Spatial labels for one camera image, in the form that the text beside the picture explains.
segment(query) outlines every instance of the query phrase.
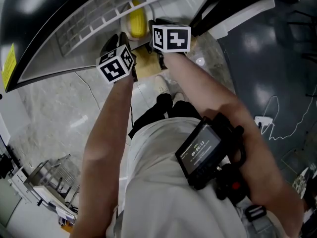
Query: black pants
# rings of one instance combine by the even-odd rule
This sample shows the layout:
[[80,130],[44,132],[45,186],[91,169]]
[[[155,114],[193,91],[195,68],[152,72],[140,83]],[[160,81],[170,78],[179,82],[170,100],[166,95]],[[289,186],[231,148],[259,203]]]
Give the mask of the black pants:
[[144,126],[158,120],[165,119],[167,113],[169,118],[172,117],[193,117],[201,120],[201,116],[192,104],[185,101],[178,101],[173,107],[173,100],[170,94],[164,93],[157,97],[157,103],[147,110],[139,119],[134,122],[133,129],[129,133],[132,139],[134,134]]

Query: white wall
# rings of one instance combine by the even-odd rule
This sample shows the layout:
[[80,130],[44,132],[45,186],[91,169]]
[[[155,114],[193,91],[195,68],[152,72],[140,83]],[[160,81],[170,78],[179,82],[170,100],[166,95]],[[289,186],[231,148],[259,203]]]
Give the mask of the white wall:
[[[0,0],[0,22],[3,3],[4,0]],[[21,128],[29,124],[30,119],[26,113],[25,107],[17,90],[9,93],[4,92],[1,75],[0,94],[3,96],[3,98],[0,100],[0,135],[4,143],[7,145],[10,137],[14,136]]]
[[0,224],[6,226],[15,207],[21,200],[6,179],[0,179]]
[[68,238],[69,233],[60,228],[58,217],[45,206],[26,204],[22,199],[6,227],[14,238]]
[[7,229],[1,224],[0,224],[0,237],[3,237],[3,238],[14,238],[14,237],[12,237],[11,234],[9,234]]

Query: red button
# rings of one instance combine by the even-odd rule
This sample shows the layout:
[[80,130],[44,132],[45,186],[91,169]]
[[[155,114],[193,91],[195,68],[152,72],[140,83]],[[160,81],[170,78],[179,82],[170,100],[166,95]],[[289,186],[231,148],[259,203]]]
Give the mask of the red button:
[[238,183],[237,181],[236,182],[234,182],[233,184],[232,184],[232,189],[238,189],[238,188],[240,188],[240,183]]

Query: timer display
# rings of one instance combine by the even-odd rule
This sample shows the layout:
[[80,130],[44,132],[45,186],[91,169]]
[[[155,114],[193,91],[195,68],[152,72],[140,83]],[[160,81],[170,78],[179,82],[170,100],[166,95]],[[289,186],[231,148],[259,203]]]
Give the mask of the timer display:
[[219,144],[220,138],[205,124],[193,142],[180,155],[188,174],[193,172]]

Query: wall socket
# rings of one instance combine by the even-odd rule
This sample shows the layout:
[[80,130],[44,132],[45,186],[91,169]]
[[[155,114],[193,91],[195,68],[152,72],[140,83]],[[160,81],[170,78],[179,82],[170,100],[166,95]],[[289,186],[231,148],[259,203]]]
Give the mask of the wall socket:
[[257,126],[259,126],[259,123],[261,123],[261,126],[268,126],[273,123],[273,118],[256,116],[254,121],[256,122]]

